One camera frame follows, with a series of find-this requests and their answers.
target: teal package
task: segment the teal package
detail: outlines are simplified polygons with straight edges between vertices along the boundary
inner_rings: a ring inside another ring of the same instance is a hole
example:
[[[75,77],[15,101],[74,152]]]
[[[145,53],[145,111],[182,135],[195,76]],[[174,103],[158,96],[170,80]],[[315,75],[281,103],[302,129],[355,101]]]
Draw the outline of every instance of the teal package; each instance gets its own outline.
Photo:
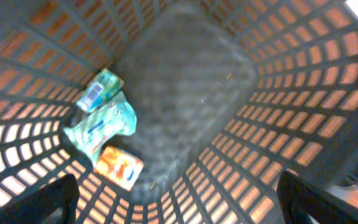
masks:
[[[100,109],[91,113],[73,128],[64,128],[65,134],[78,150],[84,152],[95,167],[101,146],[116,134],[130,136],[136,130],[137,118],[123,92]]]
[[[124,81],[104,68],[99,72],[91,85],[76,102],[77,106],[87,113],[107,103],[123,86]]]

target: black object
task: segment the black object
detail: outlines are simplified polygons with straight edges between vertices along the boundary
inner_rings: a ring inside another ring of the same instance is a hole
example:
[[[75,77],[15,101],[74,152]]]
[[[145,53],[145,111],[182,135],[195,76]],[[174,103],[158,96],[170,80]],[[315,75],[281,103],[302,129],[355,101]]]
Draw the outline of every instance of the black object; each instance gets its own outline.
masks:
[[[0,209],[0,223],[74,223],[79,196],[74,175],[66,175],[26,198]],[[51,214],[56,216],[60,211],[58,219],[50,217]]]
[[[287,224],[358,223],[358,209],[317,189],[289,171],[282,172],[277,196]]]

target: orange package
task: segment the orange package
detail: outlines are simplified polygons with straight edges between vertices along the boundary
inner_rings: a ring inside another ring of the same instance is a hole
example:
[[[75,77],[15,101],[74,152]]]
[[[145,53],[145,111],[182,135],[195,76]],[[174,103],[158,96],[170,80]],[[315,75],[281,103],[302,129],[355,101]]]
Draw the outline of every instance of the orange package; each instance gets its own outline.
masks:
[[[96,164],[95,171],[131,191],[143,169],[143,162],[113,146],[107,146]]]

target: gray basket bottom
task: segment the gray basket bottom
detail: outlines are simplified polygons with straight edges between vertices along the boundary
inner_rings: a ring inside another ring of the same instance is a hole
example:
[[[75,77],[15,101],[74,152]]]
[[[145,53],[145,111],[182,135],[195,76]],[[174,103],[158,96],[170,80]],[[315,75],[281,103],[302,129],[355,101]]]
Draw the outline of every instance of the gray basket bottom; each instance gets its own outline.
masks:
[[[111,68],[138,118],[135,134],[109,142],[144,161],[130,192],[137,204],[167,191],[256,82],[240,48],[202,14],[173,6]]]

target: snack package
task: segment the snack package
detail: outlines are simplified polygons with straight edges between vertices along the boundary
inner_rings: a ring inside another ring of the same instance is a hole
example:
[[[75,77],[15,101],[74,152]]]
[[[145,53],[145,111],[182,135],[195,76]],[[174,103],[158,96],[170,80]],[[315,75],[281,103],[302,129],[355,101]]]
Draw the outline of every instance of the snack package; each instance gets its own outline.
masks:
[[[120,91],[109,103],[76,126],[63,130],[71,143],[84,152],[95,167],[103,143],[116,134],[130,136],[135,132],[136,121],[135,111]]]
[[[76,104],[83,111],[91,113],[99,106],[111,100],[123,84],[123,80],[107,68],[104,68],[92,81]]]
[[[143,166],[143,162],[135,156],[116,147],[107,146],[95,171],[123,189],[131,191]]]

